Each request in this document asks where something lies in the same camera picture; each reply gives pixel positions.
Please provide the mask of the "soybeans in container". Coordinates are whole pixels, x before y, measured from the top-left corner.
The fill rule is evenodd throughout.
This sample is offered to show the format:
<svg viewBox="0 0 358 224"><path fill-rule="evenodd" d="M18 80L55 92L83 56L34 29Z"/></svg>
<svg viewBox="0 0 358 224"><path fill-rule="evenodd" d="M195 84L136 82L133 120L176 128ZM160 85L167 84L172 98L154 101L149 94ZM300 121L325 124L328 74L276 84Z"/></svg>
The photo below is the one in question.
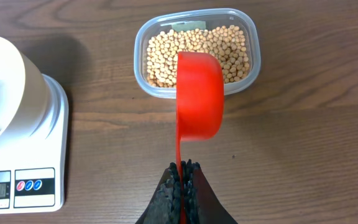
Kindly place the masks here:
<svg viewBox="0 0 358 224"><path fill-rule="evenodd" d="M224 83L238 82L250 72L246 40L244 31L235 25L212 30L161 31L151 37L147 47L147 81L152 86L175 88L178 53L198 52L218 60Z"/></svg>

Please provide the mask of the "red measuring scoop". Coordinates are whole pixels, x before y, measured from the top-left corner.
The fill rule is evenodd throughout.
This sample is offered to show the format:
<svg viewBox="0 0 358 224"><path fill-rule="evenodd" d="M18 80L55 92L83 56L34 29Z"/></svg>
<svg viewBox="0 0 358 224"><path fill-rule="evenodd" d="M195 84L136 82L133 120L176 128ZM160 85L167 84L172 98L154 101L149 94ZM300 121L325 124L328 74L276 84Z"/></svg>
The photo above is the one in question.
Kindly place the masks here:
<svg viewBox="0 0 358 224"><path fill-rule="evenodd" d="M212 55L178 53L176 99L176 155L183 187L180 142L212 138L223 119L222 70Z"/></svg>

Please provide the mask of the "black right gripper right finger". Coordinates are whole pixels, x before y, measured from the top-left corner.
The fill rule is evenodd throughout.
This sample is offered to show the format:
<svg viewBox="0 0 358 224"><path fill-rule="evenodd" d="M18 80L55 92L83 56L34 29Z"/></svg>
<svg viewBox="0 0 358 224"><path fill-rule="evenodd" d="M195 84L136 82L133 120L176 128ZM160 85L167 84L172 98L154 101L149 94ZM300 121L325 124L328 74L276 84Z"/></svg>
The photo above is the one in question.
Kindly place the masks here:
<svg viewBox="0 0 358 224"><path fill-rule="evenodd" d="M183 187L187 224L237 224L218 200L198 162L183 162Z"/></svg>

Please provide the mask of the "cream bowl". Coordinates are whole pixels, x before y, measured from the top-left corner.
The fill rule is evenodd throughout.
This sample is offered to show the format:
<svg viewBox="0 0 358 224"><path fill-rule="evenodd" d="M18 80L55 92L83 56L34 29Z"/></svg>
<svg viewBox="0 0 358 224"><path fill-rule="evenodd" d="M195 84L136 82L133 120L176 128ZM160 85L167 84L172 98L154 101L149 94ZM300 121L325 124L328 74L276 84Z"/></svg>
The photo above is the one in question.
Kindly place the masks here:
<svg viewBox="0 0 358 224"><path fill-rule="evenodd" d="M49 99L40 70L0 37L0 145L30 136L41 123Z"/></svg>

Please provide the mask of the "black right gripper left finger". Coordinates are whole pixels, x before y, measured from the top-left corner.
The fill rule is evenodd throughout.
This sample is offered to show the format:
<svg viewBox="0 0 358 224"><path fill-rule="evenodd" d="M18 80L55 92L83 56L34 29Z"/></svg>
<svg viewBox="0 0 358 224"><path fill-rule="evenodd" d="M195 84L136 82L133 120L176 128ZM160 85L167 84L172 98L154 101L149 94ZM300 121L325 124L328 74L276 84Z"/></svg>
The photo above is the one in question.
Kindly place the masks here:
<svg viewBox="0 0 358 224"><path fill-rule="evenodd" d="M177 165L173 162L163 172L157 188L136 224L179 224L181 186Z"/></svg>

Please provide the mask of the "white digital kitchen scale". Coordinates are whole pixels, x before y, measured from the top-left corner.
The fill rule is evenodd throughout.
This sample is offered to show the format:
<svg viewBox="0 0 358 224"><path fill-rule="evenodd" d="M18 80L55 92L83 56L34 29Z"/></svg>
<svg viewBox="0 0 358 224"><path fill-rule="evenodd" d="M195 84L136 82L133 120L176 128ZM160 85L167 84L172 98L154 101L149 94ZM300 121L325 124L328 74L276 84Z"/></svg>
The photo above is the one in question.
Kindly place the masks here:
<svg viewBox="0 0 358 224"><path fill-rule="evenodd" d="M29 137L0 146L0 214L55 212L65 202L68 99L56 80L44 79L46 117Z"/></svg>

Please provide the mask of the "clear plastic container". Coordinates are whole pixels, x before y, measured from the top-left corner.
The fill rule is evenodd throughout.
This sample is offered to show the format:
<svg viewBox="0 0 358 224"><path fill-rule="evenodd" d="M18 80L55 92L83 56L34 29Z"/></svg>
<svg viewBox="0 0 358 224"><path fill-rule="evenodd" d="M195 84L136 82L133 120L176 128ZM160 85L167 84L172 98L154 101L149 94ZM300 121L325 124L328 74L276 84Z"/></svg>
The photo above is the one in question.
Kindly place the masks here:
<svg viewBox="0 0 358 224"><path fill-rule="evenodd" d="M174 99L178 55L183 52L218 59L225 95L249 87L262 62L256 26L242 11L220 8L167 14L146 22L135 38L134 74L141 89Z"/></svg>

